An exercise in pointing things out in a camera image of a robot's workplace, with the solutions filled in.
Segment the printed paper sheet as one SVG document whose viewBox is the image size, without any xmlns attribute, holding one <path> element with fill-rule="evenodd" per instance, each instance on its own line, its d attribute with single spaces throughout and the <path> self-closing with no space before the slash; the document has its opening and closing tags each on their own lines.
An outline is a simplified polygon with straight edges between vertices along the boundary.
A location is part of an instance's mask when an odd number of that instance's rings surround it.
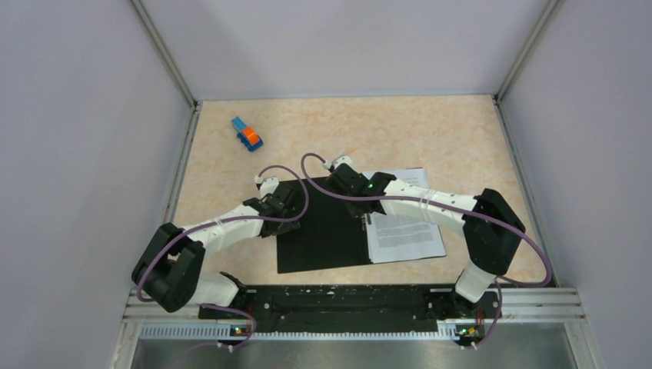
<svg viewBox="0 0 652 369">
<path fill-rule="evenodd" d="M 366 215 L 371 263 L 393 263 L 446 255 L 439 227 L 401 215 Z"/>
</svg>

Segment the teal folder black inside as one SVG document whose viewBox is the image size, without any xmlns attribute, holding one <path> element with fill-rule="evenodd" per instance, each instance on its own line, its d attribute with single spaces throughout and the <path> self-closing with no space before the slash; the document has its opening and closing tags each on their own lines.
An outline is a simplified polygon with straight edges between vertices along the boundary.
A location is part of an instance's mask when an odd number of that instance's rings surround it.
<svg viewBox="0 0 652 369">
<path fill-rule="evenodd" d="M 371 264 L 368 236 L 361 218 L 350 214 L 344 201 L 310 183 L 309 205 L 299 228 L 276 237 L 277 272 L 289 274 Z"/>
</svg>

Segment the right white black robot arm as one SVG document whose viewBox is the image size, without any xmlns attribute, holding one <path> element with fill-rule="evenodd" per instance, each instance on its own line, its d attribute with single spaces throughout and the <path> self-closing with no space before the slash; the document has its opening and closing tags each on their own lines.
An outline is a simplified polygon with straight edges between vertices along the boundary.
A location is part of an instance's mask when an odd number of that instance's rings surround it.
<svg viewBox="0 0 652 369">
<path fill-rule="evenodd" d="M 327 186 L 352 214 L 409 217 L 464 238 L 469 260 L 451 295 L 451 307 L 462 317 L 481 308 L 482 295 L 496 277 L 507 273 L 526 231 L 504 197 L 490 188 L 471 196 L 418 187 L 385 172 L 365 176 L 346 157 L 325 167 Z"/>
</svg>

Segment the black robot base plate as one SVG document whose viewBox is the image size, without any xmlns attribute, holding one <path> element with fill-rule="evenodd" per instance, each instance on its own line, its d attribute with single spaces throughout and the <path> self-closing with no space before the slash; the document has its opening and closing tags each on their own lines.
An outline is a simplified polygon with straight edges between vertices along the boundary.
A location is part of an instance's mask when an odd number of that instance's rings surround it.
<svg viewBox="0 0 652 369">
<path fill-rule="evenodd" d="M 449 284 L 263 284 L 239 291 L 230 307 L 250 314 L 256 332 L 426 332 L 446 320 L 487 323 L 498 296 L 486 291 L 471 304 Z"/>
</svg>

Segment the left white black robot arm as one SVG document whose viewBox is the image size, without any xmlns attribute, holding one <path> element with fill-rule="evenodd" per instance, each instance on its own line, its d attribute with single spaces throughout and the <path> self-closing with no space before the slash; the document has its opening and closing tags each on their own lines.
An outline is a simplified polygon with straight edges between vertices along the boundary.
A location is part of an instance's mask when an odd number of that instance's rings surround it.
<svg viewBox="0 0 652 369">
<path fill-rule="evenodd" d="M 225 274 L 205 274 L 206 258 L 241 241 L 294 231 L 308 209 L 304 184 L 294 187 L 277 178 L 263 180 L 260 195 L 199 224 L 161 225 L 131 274 L 136 297 L 155 302 L 168 313 L 187 304 L 213 304 L 227 317 L 245 311 L 247 298 L 237 281 Z"/>
</svg>

